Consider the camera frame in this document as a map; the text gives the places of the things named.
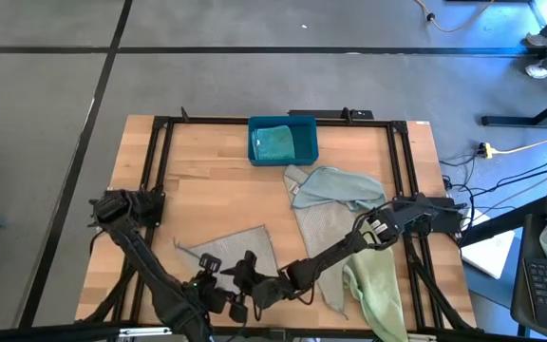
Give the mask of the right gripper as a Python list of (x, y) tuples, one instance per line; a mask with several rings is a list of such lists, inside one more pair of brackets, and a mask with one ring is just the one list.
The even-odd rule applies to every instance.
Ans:
[(258, 275), (255, 265), (256, 255), (247, 250), (244, 266), (235, 266), (220, 271), (222, 275), (230, 276), (241, 293), (252, 294), (253, 302), (258, 309), (268, 309), (281, 300), (296, 299), (296, 289), (284, 275)]

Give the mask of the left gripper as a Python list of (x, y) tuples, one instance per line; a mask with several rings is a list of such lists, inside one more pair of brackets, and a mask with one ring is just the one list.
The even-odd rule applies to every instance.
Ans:
[(232, 291), (217, 286), (217, 279), (213, 276), (220, 268), (221, 260), (210, 254), (202, 254), (199, 267), (206, 275), (197, 275), (192, 279), (192, 286), (197, 291), (202, 306), (215, 314), (221, 314), (225, 304), (230, 302), (229, 316), (235, 323), (247, 322), (248, 307), (245, 305), (245, 295), (236, 295)]

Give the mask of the grey waffle towel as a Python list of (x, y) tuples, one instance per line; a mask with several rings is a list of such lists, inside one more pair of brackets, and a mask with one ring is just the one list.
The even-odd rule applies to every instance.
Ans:
[[(308, 179), (308, 174), (297, 166), (289, 165), (284, 170), (283, 177), (293, 205), (298, 199), (301, 186)], [(355, 214), (346, 204), (337, 201), (293, 211), (309, 257), (315, 257), (340, 241), (351, 230), (355, 220)], [(326, 304), (343, 316), (346, 316), (343, 268), (348, 259), (346, 256), (322, 271), (316, 281)]]
[(182, 255), (183, 261), (193, 272), (200, 270), (199, 259), (209, 254), (221, 260), (220, 271), (232, 268), (244, 258), (247, 251), (255, 254), (255, 270), (265, 276), (277, 275), (277, 262), (270, 236), (264, 225), (245, 231), (220, 237), (193, 247), (183, 246), (179, 242), (175, 247)]

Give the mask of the teal microfiber towel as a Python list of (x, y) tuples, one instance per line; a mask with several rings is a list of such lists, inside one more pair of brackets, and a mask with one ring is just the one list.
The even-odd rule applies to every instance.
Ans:
[(251, 133), (255, 159), (259, 161), (293, 160), (295, 148), (287, 125), (256, 128)]

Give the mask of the green microfiber towel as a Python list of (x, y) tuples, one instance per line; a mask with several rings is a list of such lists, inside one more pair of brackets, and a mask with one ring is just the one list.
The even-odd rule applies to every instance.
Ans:
[(377, 337), (382, 342), (408, 342), (392, 249), (354, 254), (343, 273), (345, 286), (360, 303), (362, 315)]

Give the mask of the light blue microfiber towel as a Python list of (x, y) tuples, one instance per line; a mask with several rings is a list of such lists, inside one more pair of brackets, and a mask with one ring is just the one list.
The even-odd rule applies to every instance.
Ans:
[(298, 189), (293, 194), (293, 209), (337, 202), (357, 212), (387, 202), (384, 186), (378, 180), (331, 166), (311, 171), (304, 180), (298, 181)]

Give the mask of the blue plastic bin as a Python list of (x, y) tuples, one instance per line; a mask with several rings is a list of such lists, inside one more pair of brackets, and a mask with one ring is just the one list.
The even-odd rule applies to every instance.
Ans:
[[(287, 125), (293, 136), (295, 158), (293, 160), (259, 161), (255, 159), (251, 133), (256, 128)], [(316, 120), (314, 117), (251, 117), (248, 121), (248, 159), (253, 166), (312, 165), (319, 157)]]

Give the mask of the black bar behind table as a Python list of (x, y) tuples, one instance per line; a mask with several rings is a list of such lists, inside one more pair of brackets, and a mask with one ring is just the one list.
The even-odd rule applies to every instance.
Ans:
[(370, 110), (358, 109), (292, 109), (288, 111), (289, 116), (313, 116), (314, 118), (322, 119), (343, 119), (350, 116), (353, 120), (373, 120), (374, 115)]

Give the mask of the black stand leg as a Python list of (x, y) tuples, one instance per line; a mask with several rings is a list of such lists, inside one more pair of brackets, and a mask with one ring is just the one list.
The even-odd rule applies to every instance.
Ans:
[(482, 116), (480, 121), (484, 126), (547, 128), (547, 108), (534, 117), (486, 115)]

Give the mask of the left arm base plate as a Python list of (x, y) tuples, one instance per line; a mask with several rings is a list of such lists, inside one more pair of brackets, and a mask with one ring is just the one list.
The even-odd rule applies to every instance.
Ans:
[(107, 190), (99, 199), (91, 199), (96, 223), (112, 223), (129, 217), (140, 226), (160, 225), (165, 194), (145, 190)]

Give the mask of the black table frame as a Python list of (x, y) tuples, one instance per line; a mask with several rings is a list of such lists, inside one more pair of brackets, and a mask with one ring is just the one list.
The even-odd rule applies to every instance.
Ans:
[[(159, 135), (157, 120), (162, 117), (131, 115), (127, 118), (111, 188), (134, 190), (149, 177), (146, 153), (152, 145), (151, 132)], [(171, 138), (156, 137), (155, 170), (150, 170), (148, 186), (162, 180), (166, 193), (162, 222), (155, 228), (153, 250), (166, 271), (187, 279), (196, 271), (186, 267), (174, 242), (192, 246), (265, 224), (278, 265), (307, 257), (294, 212), (282, 179), (283, 167), (254, 167), (248, 160), (248, 118), (169, 117)], [(389, 197), (398, 192), (412, 195), (421, 191), (430, 197), (444, 195), (441, 169), (429, 122), (367, 121), (341, 119), (317, 123), (319, 158), (314, 166), (331, 165), (370, 175), (380, 181)], [(163, 162), (164, 143), (170, 142), (166, 170), (157, 175)], [(476, 326), (472, 304), (458, 248), (444, 234), (428, 237), (433, 273), (438, 286), (453, 308), (471, 326)], [(396, 275), (401, 292), (406, 327), (417, 330), (409, 270), (404, 244), (393, 246)], [(86, 318), (113, 289), (123, 265), (120, 249), (103, 235), (96, 239), (75, 318)], [(140, 325), (159, 323), (151, 306), (149, 291), (139, 295), (138, 280), (128, 286), (121, 319)], [(264, 311), (260, 321), (249, 313), (245, 333), (282, 331), (329, 336), (362, 337), (371, 331), (362, 317), (360, 304), (346, 297), (347, 318), (328, 307), (316, 289), (313, 303), (284, 301)]]

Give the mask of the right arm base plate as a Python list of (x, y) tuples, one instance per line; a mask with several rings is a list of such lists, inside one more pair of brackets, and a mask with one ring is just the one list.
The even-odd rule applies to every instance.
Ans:
[(462, 221), (461, 210), (448, 197), (427, 197), (418, 193), (413, 197), (397, 197), (392, 201), (393, 211), (409, 233), (455, 233)]

